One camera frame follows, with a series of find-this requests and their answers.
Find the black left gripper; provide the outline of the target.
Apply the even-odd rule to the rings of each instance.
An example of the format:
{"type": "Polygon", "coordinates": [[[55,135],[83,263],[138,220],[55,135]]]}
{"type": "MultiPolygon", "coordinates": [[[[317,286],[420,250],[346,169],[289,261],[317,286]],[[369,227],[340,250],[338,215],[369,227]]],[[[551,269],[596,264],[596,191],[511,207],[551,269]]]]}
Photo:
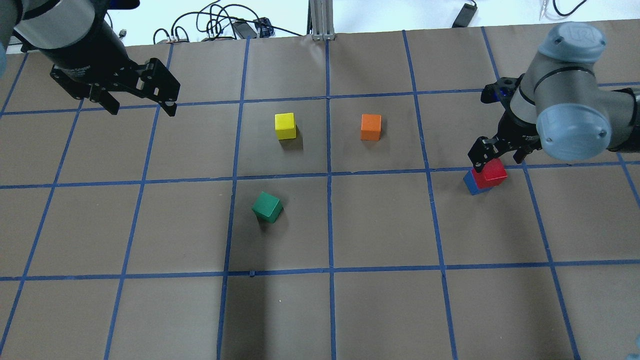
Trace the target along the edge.
{"type": "Polygon", "coordinates": [[[105,20],[94,20],[87,34],[75,43],[49,50],[49,59],[54,64],[51,78],[71,97],[88,98],[95,84],[105,88],[102,107],[112,116],[118,114],[121,103],[109,91],[154,101],[167,116],[176,116],[180,82],[158,58],[145,64],[130,59],[105,20]]]}

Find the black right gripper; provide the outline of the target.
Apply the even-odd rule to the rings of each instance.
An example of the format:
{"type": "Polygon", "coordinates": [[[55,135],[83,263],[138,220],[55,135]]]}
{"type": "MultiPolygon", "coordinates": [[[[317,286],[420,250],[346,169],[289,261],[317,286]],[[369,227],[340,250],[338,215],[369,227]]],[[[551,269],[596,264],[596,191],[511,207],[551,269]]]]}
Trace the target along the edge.
{"type": "Polygon", "coordinates": [[[512,155],[516,164],[522,164],[528,155],[542,150],[540,137],[535,125],[515,114],[511,101],[519,95],[522,76],[501,77],[487,84],[480,94],[482,104],[500,103],[503,115],[498,121],[497,132],[493,137],[478,137],[467,153],[473,170],[480,174],[489,162],[499,159],[505,153],[512,155]]]}

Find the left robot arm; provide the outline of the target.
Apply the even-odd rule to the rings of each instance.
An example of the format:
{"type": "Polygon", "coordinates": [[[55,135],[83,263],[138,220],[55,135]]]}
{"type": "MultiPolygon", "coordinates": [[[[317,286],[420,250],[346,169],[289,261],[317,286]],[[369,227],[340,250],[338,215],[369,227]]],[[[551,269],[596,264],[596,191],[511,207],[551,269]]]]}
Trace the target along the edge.
{"type": "Polygon", "coordinates": [[[106,20],[108,10],[128,10],[139,1],[3,0],[1,69],[13,35],[50,59],[50,77],[76,100],[89,100],[116,115],[114,92],[151,100],[170,117],[178,109],[180,82],[158,58],[143,64],[130,59],[106,20]]]}

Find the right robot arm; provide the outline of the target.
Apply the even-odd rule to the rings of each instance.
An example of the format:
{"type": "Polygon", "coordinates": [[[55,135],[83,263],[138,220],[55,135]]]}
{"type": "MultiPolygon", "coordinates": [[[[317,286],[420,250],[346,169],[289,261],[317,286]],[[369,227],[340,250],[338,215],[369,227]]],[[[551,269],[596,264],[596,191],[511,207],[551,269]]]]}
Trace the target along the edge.
{"type": "Polygon", "coordinates": [[[500,103],[503,116],[496,134],[478,137],[468,151],[473,171],[509,152],[517,164],[541,150],[564,162],[638,153],[639,89],[607,91],[595,77],[606,46],[605,34],[589,23],[558,23],[525,73],[487,84],[480,100],[500,103]]]}

